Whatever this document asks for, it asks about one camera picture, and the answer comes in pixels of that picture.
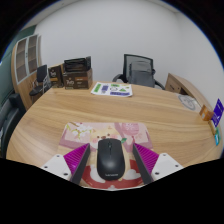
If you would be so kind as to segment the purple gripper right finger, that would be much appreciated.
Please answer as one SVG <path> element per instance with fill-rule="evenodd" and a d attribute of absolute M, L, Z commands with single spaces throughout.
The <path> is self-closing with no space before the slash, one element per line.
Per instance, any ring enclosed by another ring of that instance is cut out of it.
<path fill-rule="evenodd" d="M 133 154 L 145 184 L 152 183 L 183 169 L 183 166 L 167 153 L 157 154 L 137 143 L 133 144 Z"/>

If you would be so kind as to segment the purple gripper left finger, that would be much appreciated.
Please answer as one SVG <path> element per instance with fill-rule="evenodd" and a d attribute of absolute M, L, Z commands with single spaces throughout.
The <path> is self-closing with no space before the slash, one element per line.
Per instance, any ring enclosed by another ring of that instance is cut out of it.
<path fill-rule="evenodd" d="M 41 168 L 51 174 L 78 185 L 90 155 L 90 144 L 84 144 L 71 152 L 56 154 Z"/>

